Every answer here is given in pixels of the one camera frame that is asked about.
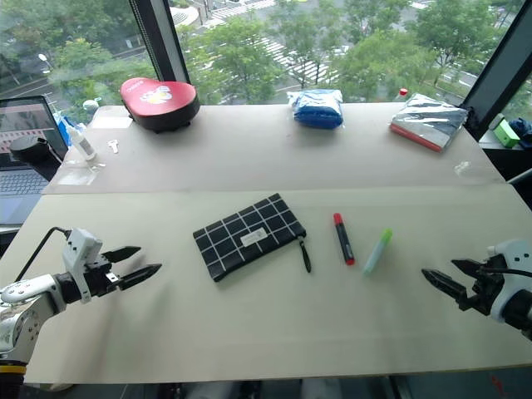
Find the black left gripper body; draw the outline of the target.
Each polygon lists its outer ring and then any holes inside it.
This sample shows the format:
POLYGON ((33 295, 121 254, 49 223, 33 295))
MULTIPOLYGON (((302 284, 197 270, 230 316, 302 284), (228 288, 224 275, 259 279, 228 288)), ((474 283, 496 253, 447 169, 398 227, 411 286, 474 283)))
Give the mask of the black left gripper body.
POLYGON ((117 289, 117 277, 111 272, 112 263, 104 255, 98 255, 84 265, 83 276, 92 297, 101 297, 117 289))

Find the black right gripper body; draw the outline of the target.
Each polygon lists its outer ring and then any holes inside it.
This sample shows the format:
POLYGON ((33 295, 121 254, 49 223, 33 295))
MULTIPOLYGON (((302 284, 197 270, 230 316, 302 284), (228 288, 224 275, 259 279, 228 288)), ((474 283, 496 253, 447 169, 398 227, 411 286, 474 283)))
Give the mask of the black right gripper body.
POLYGON ((504 277, 502 273, 492 273, 495 268, 505 268, 505 259, 502 254, 489 257, 483 262, 481 277, 475 278, 473 291, 477 297, 474 309, 488 316, 493 302, 500 293, 504 277))

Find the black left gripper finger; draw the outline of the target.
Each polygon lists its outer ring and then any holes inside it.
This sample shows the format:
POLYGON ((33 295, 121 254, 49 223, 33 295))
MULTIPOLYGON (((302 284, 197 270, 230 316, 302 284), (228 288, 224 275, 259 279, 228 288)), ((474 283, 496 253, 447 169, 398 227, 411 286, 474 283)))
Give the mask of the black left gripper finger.
POLYGON ((128 273, 125 276, 119 277, 116 283, 113 283, 114 289, 121 291, 127 290, 139 283, 146 281, 159 271, 162 264, 148 264, 134 272, 128 273))
POLYGON ((138 246, 123 246, 118 249, 112 249, 102 253, 101 255, 110 263, 119 263, 125 259, 130 258, 141 250, 138 246))

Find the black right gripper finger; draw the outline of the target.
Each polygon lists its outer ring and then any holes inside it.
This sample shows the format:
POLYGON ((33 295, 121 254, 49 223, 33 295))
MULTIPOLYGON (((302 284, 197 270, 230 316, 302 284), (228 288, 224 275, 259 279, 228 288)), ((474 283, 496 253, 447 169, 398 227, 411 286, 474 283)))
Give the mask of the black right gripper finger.
POLYGON ((421 270, 425 279, 436 289, 442 291, 455 300, 467 299, 466 287, 457 283, 450 276, 433 268, 423 268, 421 270))
POLYGON ((454 264, 462 273, 472 278, 480 278, 481 268, 484 266, 483 263, 472 259, 452 259, 451 263, 454 264))

